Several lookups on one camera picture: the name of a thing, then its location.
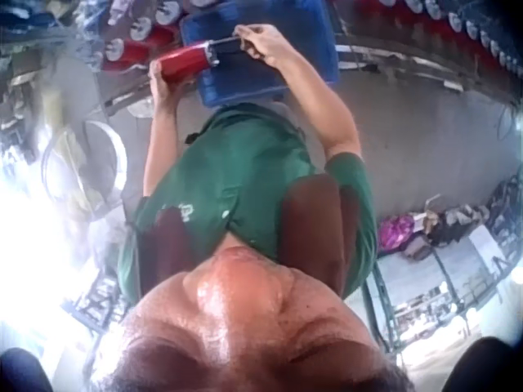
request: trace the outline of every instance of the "green shirt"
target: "green shirt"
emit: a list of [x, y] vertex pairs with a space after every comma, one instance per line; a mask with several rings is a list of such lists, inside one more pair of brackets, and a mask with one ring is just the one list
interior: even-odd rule
[[[375, 260], [372, 194], [364, 164], [354, 154], [336, 155], [325, 171], [340, 187], [352, 187], [360, 204], [355, 257], [345, 287], [349, 295], [367, 278]], [[285, 192], [296, 179], [317, 172], [287, 119], [254, 104], [219, 110], [138, 208], [135, 232], [127, 237], [118, 260], [124, 295], [133, 303], [141, 298], [136, 231], [151, 227], [164, 208], [180, 208], [196, 264], [212, 255], [227, 231], [278, 262], [279, 213]]]

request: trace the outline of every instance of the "blue tray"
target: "blue tray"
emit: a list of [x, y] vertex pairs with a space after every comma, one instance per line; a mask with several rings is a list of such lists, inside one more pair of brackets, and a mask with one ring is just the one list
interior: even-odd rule
[[[181, 22], [185, 45], [230, 37], [237, 24], [268, 23], [316, 68], [327, 83], [339, 79], [333, 27], [324, 0], [237, 0], [189, 15]], [[221, 63], [203, 71], [199, 93], [208, 107], [275, 95], [287, 89], [279, 72], [237, 51], [220, 56]]]

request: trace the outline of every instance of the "concrete floor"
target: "concrete floor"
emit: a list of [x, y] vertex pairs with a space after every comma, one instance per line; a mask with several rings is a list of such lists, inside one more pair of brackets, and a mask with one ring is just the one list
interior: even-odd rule
[[[85, 65], [64, 58], [54, 79], [63, 91], [66, 118], [77, 124], [97, 105], [94, 78]], [[436, 194], [444, 207], [483, 203], [520, 164], [521, 138], [512, 133], [497, 139], [503, 107], [478, 93], [458, 94], [423, 80], [392, 83], [370, 73], [342, 73], [336, 90], [360, 130], [378, 217], [422, 209]], [[306, 131], [313, 161], [322, 165], [310, 126], [293, 99], [286, 99]], [[211, 113], [196, 93], [186, 96], [178, 110], [180, 137], [199, 131]], [[507, 123], [502, 122], [503, 134]], [[141, 196], [150, 119], [134, 118], [125, 109], [110, 124], [126, 146], [123, 200], [132, 211]]]

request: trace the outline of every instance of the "floor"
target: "floor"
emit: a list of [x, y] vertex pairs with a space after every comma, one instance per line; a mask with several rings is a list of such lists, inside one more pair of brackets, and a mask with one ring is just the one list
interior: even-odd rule
[[[91, 71], [71, 58], [59, 61], [50, 85], [61, 91], [65, 119], [80, 129], [98, 104]], [[450, 207], [483, 203], [496, 184], [510, 176], [521, 162], [521, 137], [514, 132], [499, 141], [497, 127], [503, 108], [475, 92], [458, 94], [430, 82], [390, 82], [369, 73], [343, 73], [337, 91], [355, 115], [373, 187], [378, 217], [423, 209], [428, 198], [441, 194], [439, 204]], [[311, 127], [296, 102], [286, 96], [306, 132], [313, 162], [324, 162]], [[186, 96], [178, 109], [180, 138], [198, 131], [212, 114], [197, 94]], [[127, 212], [138, 204], [149, 144], [150, 119], [134, 118], [125, 109], [109, 120], [121, 136], [128, 158], [123, 201]], [[507, 126], [502, 122], [502, 134]], [[442, 256], [458, 290], [480, 267], [471, 244], [461, 242]], [[439, 285], [443, 276], [435, 263], [409, 265], [405, 260], [380, 261], [394, 305]], [[371, 294], [378, 296], [371, 285]], [[364, 319], [359, 292], [347, 303]]]

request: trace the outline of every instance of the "man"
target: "man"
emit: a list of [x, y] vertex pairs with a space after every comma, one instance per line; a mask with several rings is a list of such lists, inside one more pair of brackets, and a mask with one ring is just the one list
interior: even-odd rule
[[343, 303], [376, 252], [351, 112], [271, 25], [237, 26], [317, 130], [253, 104], [219, 110], [178, 156], [176, 107], [152, 66], [144, 195], [118, 276], [135, 309], [105, 339], [99, 390], [411, 390]]

